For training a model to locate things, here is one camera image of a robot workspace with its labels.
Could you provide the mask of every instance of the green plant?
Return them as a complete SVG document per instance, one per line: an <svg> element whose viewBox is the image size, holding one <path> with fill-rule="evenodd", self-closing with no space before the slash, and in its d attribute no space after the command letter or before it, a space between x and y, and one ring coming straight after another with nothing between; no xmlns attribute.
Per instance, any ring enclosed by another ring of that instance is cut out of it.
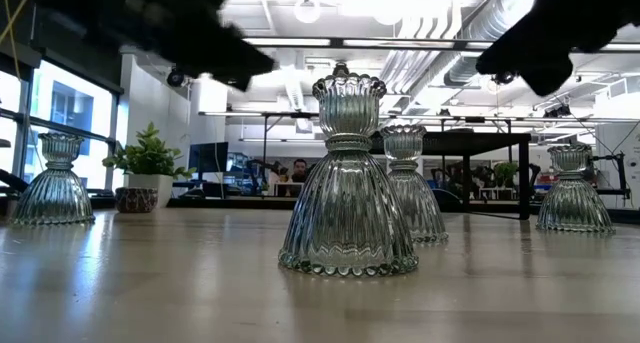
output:
<svg viewBox="0 0 640 343"><path fill-rule="evenodd" d="M124 149L120 144L111 157L102 160L102 165L124 170L124 174L160 174L174 178L180 176L191 178L195 168L174 167L176 159L180 159L180 149L167 148L165 142L157 137L160 131L149 123L146 130L138 132L139 146L128 145Z"/></svg>
<svg viewBox="0 0 640 343"><path fill-rule="evenodd" d="M513 186L513 176L518 172L518 165L515 163L498 163L493 167L493 171L496 174L496 182Z"/></svg>

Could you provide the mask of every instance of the computer monitor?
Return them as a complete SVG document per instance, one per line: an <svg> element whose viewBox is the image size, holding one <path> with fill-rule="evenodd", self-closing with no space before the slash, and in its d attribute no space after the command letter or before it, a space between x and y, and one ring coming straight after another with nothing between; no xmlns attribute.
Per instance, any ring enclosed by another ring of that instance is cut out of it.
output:
<svg viewBox="0 0 640 343"><path fill-rule="evenodd" d="M198 172L198 180L203 173L227 171L228 142L192 144L189 150L189 168Z"/></svg>

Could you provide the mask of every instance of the clear glass bell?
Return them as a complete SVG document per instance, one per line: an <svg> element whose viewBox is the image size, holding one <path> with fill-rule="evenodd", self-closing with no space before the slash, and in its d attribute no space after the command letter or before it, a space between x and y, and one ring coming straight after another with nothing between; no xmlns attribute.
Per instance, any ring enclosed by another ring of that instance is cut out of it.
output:
<svg viewBox="0 0 640 343"><path fill-rule="evenodd" d="M591 146L577 144L551 147L553 168L560 171L542 202L538 214L538 229L615 233L604 203L582 172L591 164Z"/></svg>
<svg viewBox="0 0 640 343"><path fill-rule="evenodd" d="M341 276L390 275L418 265L394 189L368 153L384 83L334 74L313 86L329 150L298 198L278 259L291 269Z"/></svg>
<svg viewBox="0 0 640 343"><path fill-rule="evenodd" d="M89 195L71 171L71 162L78 158L84 139L60 133L40 133L38 138L42 141L47 169L20 196L10 222L21 225L93 223L95 217Z"/></svg>
<svg viewBox="0 0 640 343"><path fill-rule="evenodd" d="M438 202L424 178L416 172L422 155L426 129L417 125L395 125L382 129L384 151L391 161L389 180L414 242L441 243L447 234Z"/></svg>

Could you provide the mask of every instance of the scalloped glass rim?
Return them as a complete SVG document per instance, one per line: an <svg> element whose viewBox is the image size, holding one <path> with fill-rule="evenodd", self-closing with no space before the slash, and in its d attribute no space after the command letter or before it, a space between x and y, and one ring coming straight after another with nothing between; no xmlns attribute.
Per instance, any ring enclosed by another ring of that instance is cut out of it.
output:
<svg viewBox="0 0 640 343"><path fill-rule="evenodd" d="M392 126L384 127L382 128L382 130L380 130L380 134L382 134L382 136L385 138L398 133L424 135L427 133L427 130L425 129L425 127L415 125L415 124L392 125Z"/></svg>
<svg viewBox="0 0 640 343"><path fill-rule="evenodd" d="M591 146L586 144L572 144L566 146L556 146L547 149L548 153L564 153L564 152L591 152Z"/></svg>
<svg viewBox="0 0 640 343"><path fill-rule="evenodd" d="M61 140L67 142L84 142L84 138L73 135L73 134L64 134L64 133L40 133L38 134L38 138L41 139L51 139L51 140Z"/></svg>
<svg viewBox="0 0 640 343"><path fill-rule="evenodd" d="M356 73L337 76L328 75L325 78L318 79L318 81L313 84L312 92L315 96L317 94L316 92L326 92L335 85L358 85L362 83L370 85L372 89L377 90L378 98L382 98L385 94L387 94L387 85L378 77L370 77L368 74L358 75Z"/></svg>

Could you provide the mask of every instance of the window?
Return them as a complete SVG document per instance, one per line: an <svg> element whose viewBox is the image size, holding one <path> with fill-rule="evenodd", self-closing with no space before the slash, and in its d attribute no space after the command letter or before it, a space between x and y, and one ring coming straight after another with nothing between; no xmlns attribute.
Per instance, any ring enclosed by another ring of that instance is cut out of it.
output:
<svg viewBox="0 0 640 343"><path fill-rule="evenodd" d="M103 137L110 136L114 96L109 91L43 61L40 68L34 70L31 92L31 117ZM47 168L38 134L54 132L42 121L32 121L31 124L23 172L23 179L29 183ZM80 145L80 154L73 162L72 170L86 188L105 188L107 169L102 166L102 159L108 150L107 143L101 140L85 138Z"/></svg>
<svg viewBox="0 0 640 343"><path fill-rule="evenodd" d="M9 173L13 170L16 130L16 122L7 118L0 118L0 169ZM0 182L0 186L6 186L6 184Z"/></svg>
<svg viewBox="0 0 640 343"><path fill-rule="evenodd" d="M31 128L23 176L28 183L47 168L46 160L42 156L42 142L38 140L37 135L53 132L45 127L32 125ZM73 162L72 171L80 178L85 188L104 189L107 169L102 166L102 159L107 156L109 147L105 142L88 138L85 138L82 145L86 146L86 151Z"/></svg>
<svg viewBox="0 0 640 343"><path fill-rule="evenodd" d="M34 71L31 116L109 136L113 95L51 63ZM88 155L89 142L80 154Z"/></svg>
<svg viewBox="0 0 640 343"><path fill-rule="evenodd" d="M21 90L22 83L17 77L0 71L0 108L17 112Z"/></svg>

